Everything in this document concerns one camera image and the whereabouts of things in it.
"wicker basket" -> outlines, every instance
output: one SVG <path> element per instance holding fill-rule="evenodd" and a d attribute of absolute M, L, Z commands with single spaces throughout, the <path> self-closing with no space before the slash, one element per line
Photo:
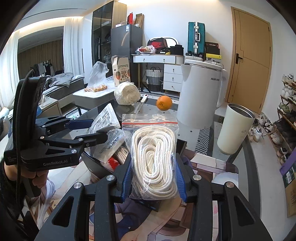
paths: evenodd
<path fill-rule="evenodd" d="M 163 72 L 155 67 L 146 70 L 146 82 L 150 91 L 160 91 L 160 81 L 163 81 Z"/>

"brown cardboard box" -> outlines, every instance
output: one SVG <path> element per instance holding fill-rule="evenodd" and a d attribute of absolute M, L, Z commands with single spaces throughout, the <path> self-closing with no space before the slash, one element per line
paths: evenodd
<path fill-rule="evenodd" d="M 131 74 L 129 69 L 129 60 L 128 58 L 120 58 L 118 56 L 112 56 L 112 70 L 114 77 L 115 86 L 119 86 L 119 84 L 123 82 L 131 81 Z"/>
<path fill-rule="evenodd" d="M 135 20 L 134 25 L 139 28 L 142 28 L 143 21 L 144 21 L 144 14 L 142 14 L 142 13 L 136 14 L 136 20 Z"/>
<path fill-rule="evenodd" d="M 295 179 L 296 164 L 283 175 L 285 185 L 286 200 L 287 200 L 287 216 L 291 217 L 296 214 L 296 179 Z"/>

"brown curtain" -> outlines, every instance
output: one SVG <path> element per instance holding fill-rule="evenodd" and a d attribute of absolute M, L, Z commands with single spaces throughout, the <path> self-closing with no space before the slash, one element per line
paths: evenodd
<path fill-rule="evenodd" d="M 34 64 L 50 60 L 54 72 L 63 69 L 63 40 L 38 45 L 17 55 L 20 79 L 26 77 Z"/>

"wooden door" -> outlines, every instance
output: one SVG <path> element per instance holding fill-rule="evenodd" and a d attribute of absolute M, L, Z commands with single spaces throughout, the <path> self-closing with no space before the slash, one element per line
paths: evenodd
<path fill-rule="evenodd" d="M 270 24 L 252 14 L 234 10 L 233 63 L 227 102 L 259 113 L 264 103 L 271 69 Z"/>

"orange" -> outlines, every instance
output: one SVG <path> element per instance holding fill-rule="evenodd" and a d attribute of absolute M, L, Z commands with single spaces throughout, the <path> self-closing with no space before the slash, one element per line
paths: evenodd
<path fill-rule="evenodd" d="M 166 95 L 159 97 L 158 100 L 156 101 L 157 108 L 163 111 L 166 111 L 169 108 L 171 108 L 172 104 L 173 104 L 172 99 Z"/>

